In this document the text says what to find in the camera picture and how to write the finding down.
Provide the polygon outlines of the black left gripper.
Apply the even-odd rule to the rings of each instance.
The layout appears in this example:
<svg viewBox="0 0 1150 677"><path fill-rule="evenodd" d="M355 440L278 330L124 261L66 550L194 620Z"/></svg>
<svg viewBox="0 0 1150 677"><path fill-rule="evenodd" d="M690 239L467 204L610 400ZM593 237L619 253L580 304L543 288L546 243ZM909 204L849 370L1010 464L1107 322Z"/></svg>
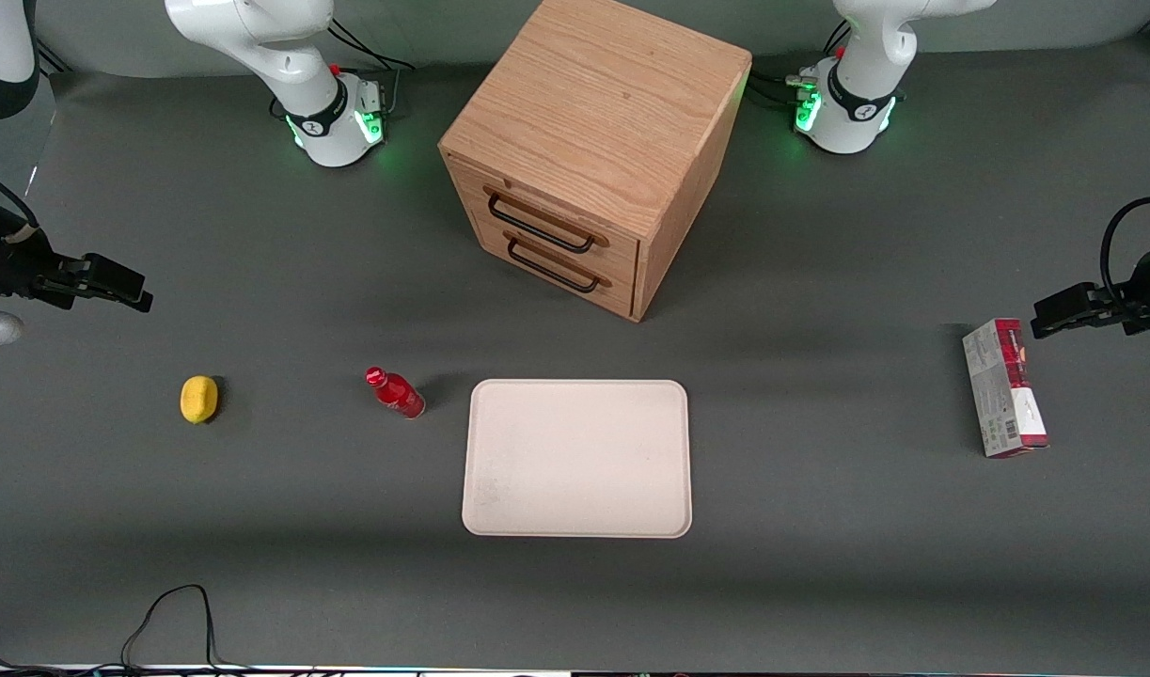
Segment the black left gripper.
<svg viewBox="0 0 1150 677"><path fill-rule="evenodd" d="M1128 280L1116 283L1111 275L1111 243L1101 244L1101 278L1107 295L1104 308L1101 287L1092 282L1080 282L1055 292L1034 303L1032 334L1035 339L1078 326L1107 326L1120 324L1126 334L1150 331L1150 252L1134 266Z"/></svg>

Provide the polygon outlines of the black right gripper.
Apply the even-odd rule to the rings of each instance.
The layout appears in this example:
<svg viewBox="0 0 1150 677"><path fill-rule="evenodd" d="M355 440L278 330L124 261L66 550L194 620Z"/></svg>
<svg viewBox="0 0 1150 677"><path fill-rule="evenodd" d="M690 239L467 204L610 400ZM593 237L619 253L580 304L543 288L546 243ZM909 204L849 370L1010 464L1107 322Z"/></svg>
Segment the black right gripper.
<svg viewBox="0 0 1150 677"><path fill-rule="evenodd" d="M75 295L66 266L74 257L52 249L41 228L29 228L16 214L0 214L0 297L24 297L57 308L71 308ZM101 254L86 254L76 295L95 297L121 303L135 311L150 313L153 295L145 291L145 276Z"/></svg>

